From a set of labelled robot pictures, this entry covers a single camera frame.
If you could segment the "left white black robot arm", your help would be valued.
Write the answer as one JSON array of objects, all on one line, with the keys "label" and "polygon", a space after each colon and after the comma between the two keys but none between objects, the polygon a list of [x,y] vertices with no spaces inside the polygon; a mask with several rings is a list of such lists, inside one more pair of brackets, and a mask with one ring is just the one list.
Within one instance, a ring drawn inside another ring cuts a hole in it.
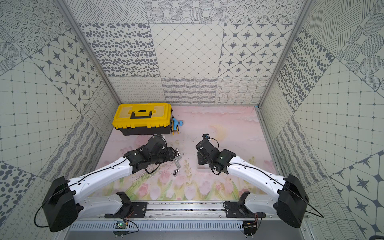
[{"label": "left white black robot arm", "polygon": [[140,211],[125,192],[100,198],[89,196],[96,190],[148,167],[159,167],[180,156],[177,149],[169,147],[158,134],[149,138],[146,145],[125,153],[111,164],[88,174],[67,180],[55,179],[41,206],[47,220],[47,228],[53,233],[66,229],[76,220],[103,215],[105,218],[126,220]]}]

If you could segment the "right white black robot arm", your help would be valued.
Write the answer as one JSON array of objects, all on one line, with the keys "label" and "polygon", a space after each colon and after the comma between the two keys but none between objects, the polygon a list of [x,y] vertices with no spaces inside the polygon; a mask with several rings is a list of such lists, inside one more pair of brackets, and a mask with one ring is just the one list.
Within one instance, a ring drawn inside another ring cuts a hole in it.
[{"label": "right white black robot arm", "polygon": [[276,215],[284,223],[294,228],[300,228],[304,216],[310,213],[323,218],[310,199],[300,180],[289,175],[288,177],[272,174],[262,170],[229,150],[220,151],[215,147],[209,134],[204,134],[202,140],[196,145],[198,151],[198,164],[207,165],[212,173],[219,176],[226,174],[240,178],[266,195],[257,196],[245,191],[237,202],[226,201],[223,204],[227,218],[254,218],[261,221],[266,215]]}]

